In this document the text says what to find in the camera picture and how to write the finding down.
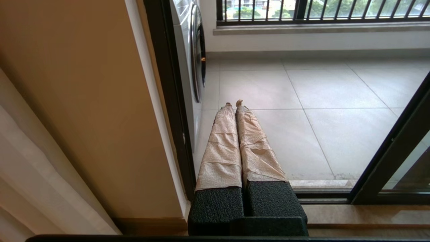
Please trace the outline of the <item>left gripper tape-wrapped left finger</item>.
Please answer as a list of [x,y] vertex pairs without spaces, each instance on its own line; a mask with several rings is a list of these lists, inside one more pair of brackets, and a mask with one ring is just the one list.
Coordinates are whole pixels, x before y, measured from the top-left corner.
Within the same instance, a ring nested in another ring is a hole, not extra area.
[[242,162],[235,112],[218,110],[200,164],[188,215],[190,236],[230,235],[230,224],[244,217]]

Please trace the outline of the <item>left gripper tape-wrapped right finger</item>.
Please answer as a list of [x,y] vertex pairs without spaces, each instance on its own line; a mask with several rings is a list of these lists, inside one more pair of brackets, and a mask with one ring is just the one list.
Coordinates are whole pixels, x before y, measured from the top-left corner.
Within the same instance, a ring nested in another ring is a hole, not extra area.
[[306,219],[257,117],[242,100],[236,108],[246,215]]

